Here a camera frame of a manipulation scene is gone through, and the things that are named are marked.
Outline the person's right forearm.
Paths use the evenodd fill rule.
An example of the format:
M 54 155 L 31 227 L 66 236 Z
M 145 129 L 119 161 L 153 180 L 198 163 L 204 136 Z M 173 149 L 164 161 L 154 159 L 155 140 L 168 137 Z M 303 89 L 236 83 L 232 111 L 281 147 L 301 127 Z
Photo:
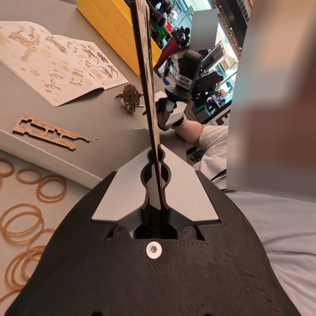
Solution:
M 181 124 L 171 128 L 187 143 L 194 147 L 200 147 L 199 139 L 202 131 L 206 128 L 206 125 L 200 124 L 197 121 L 191 121 L 183 117 Z

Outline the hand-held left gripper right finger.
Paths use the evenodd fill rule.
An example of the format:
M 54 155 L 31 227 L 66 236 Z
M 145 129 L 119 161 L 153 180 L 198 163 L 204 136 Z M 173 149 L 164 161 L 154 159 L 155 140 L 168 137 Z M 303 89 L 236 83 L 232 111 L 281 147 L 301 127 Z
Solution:
M 164 145 L 161 170 L 166 170 L 162 190 L 163 205 L 169 211 L 171 226 L 195 226 L 219 221 L 195 169 Z

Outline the person's light grey trousers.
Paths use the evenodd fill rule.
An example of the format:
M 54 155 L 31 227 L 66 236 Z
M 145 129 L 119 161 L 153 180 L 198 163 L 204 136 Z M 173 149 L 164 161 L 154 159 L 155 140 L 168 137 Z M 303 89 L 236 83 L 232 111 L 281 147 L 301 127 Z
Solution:
M 316 315 L 316 204 L 231 191 L 253 226 L 274 274 L 301 315 Z

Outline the computer monitor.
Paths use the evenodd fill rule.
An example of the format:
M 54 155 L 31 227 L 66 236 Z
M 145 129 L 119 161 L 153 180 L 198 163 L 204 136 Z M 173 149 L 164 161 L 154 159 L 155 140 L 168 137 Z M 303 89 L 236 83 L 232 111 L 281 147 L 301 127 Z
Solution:
M 220 63 L 223 60 L 225 55 L 225 48 L 223 46 L 222 41 L 220 41 L 219 43 L 217 43 L 214 49 L 212 49 L 203 59 L 202 68 L 214 68 L 218 63 Z

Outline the person's white shirt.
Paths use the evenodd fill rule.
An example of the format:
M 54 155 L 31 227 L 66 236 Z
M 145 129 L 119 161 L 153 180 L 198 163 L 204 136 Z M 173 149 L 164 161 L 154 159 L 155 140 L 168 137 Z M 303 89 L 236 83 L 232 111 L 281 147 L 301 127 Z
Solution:
M 193 165 L 219 189 L 226 188 L 226 175 L 219 176 L 227 168 L 228 125 L 207 125 L 199 138 L 199 146 L 204 152 L 201 160 Z

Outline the small wooden offcut frame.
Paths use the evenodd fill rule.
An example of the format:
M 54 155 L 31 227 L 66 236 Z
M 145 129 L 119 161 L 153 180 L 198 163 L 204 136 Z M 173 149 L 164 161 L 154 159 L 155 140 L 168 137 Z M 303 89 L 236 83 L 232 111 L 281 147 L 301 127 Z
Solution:
M 91 142 L 88 138 L 26 114 L 19 118 L 12 130 L 13 133 L 27 134 L 34 138 L 65 147 L 71 151 L 76 150 L 71 140 L 80 139 L 87 143 Z

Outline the white cardboard tray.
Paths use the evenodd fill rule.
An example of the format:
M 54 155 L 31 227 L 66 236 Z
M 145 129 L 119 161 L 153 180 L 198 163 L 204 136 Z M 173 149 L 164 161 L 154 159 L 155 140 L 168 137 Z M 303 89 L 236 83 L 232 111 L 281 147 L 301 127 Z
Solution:
M 3 178 L 0 192 L 0 213 L 3 214 L 8 208 L 20 203 L 31 203 L 39 207 L 42 211 L 45 221 L 45 228 L 57 229 L 59 224 L 75 206 L 75 204 L 89 192 L 89 189 L 81 184 L 77 184 L 73 180 L 82 180 L 78 178 L 88 176 L 88 180 L 92 180 L 92 184 L 98 184 L 101 179 L 69 164 L 34 145 L 29 144 L 25 140 L 11 135 L 1 130 L 1 157 L 9 159 L 15 167 L 15 170 L 21 168 L 34 168 L 39 170 L 43 176 L 59 175 L 62 176 L 68 185 L 66 196 L 57 203 L 46 204 L 37 200 L 35 191 L 37 185 L 27 185 L 16 180 L 15 175 Z M 8 165 L 1 163 L 1 171 L 9 171 Z M 63 190 L 61 184 L 50 183 L 42 188 L 42 192 L 46 195 L 56 195 Z M 37 221 L 34 216 L 23 216 L 15 220 L 9 227 L 10 231 L 22 231 L 32 226 Z M 34 246 L 47 245 L 53 234 L 43 234 Z M 1 297 L 6 295 L 10 290 L 4 282 L 4 274 L 10 261 L 19 253 L 26 249 L 26 245 L 12 245 L 6 242 L 1 234 L 1 250 L 0 250 L 0 268 L 1 268 Z M 38 263 L 30 262 L 26 268 L 26 274 L 32 276 Z M 18 294 L 14 294 L 6 301 L 1 303 L 1 315 L 5 314 L 10 304 Z

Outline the wooden gear model assembly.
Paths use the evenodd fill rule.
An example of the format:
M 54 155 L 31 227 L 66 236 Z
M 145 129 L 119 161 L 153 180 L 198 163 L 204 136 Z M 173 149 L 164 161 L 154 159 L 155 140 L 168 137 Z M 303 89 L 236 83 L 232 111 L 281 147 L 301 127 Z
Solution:
M 121 98 L 125 107 L 134 113 L 137 107 L 145 108 L 145 105 L 140 104 L 143 95 L 143 93 L 139 93 L 134 85 L 128 84 L 124 86 L 123 92 L 116 95 L 115 98 Z

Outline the black office chair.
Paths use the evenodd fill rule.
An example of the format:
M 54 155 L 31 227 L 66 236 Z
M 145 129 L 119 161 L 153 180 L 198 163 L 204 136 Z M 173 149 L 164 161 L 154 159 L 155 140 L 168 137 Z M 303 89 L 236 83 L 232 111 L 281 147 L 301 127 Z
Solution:
M 217 72 L 209 73 L 197 79 L 192 90 L 192 96 L 197 97 L 202 92 L 209 93 L 210 96 L 215 95 L 216 85 L 223 79 L 223 76 L 220 76 Z

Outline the yellow plastic bin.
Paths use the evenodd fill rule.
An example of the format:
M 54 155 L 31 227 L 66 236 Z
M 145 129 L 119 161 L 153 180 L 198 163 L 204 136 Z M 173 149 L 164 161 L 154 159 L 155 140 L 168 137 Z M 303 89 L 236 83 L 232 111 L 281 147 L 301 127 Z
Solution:
M 78 0 L 77 9 L 138 76 L 131 11 L 123 0 Z

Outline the pile of tan rubber bands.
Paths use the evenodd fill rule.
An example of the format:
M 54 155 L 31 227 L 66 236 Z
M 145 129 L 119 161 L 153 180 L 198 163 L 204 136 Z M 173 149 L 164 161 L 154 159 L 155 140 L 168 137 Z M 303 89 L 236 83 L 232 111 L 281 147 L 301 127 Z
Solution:
M 1 157 L 1 163 L 8 165 L 10 168 L 7 172 L 1 171 L 1 186 L 3 178 L 15 175 L 18 182 L 27 185 L 37 185 L 35 196 L 39 202 L 52 204 L 63 200 L 66 196 L 68 185 L 66 180 L 59 175 L 43 176 L 42 173 L 34 168 L 21 168 L 15 170 L 14 164 L 7 158 Z M 61 184 L 63 190 L 56 195 L 46 195 L 42 188 L 50 183 Z M 22 231 L 10 231 L 10 225 L 23 216 L 34 216 L 37 221 L 29 228 Z M 1 297 L 0 302 L 6 301 L 14 294 L 18 294 L 26 286 L 30 276 L 26 274 L 26 268 L 30 262 L 38 263 L 46 246 L 32 246 L 43 234 L 53 234 L 55 229 L 45 228 L 45 221 L 42 211 L 39 207 L 31 203 L 20 203 L 13 205 L 1 215 L 1 234 L 4 240 L 12 245 L 26 245 L 26 249 L 16 255 L 8 264 L 4 282 L 10 290 L 6 295 Z

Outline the open instruction booklet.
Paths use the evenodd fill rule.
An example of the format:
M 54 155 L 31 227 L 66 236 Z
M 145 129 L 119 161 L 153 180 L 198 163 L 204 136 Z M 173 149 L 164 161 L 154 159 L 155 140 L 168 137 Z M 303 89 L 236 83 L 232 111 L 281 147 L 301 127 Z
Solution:
M 27 21 L 0 22 L 1 62 L 54 107 L 128 83 L 94 42 Z

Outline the white box with black pattern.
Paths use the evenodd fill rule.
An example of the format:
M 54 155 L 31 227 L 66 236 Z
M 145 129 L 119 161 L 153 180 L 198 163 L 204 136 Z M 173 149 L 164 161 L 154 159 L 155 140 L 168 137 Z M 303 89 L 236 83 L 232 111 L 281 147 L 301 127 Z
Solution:
M 214 114 L 202 121 L 204 125 L 222 126 L 229 124 L 231 101 L 219 108 Z

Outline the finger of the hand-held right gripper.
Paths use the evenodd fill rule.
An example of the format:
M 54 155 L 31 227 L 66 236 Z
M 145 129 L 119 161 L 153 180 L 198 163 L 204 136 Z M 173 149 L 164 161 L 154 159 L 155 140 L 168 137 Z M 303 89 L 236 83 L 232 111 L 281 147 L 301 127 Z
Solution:
M 183 115 L 187 104 L 182 101 L 177 101 L 173 103 L 172 101 L 167 101 L 165 107 L 165 127 L 170 127 L 172 124 L 179 121 Z
M 164 91 L 155 93 L 155 107 L 156 109 L 166 109 L 171 107 L 171 101 Z

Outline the thin dark wooden part sheet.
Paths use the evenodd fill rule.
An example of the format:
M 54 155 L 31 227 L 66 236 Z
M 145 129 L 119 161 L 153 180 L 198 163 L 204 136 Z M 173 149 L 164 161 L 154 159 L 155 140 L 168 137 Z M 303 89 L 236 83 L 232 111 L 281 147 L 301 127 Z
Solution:
M 152 48 L 149 25 L 149 7 L 144 0 L 131 0 L 130 10 L 136 51 L 139 63 L 140 78 L 144 93 L 145 109 L 152 147 L 152 157 L 156 172 L 157 188 L 160 200 L 160 211 L 164 211 L 162 196 L 162 178 L 160 153 L 160 135 L 156 114 L 155 89 L 152 69 Z

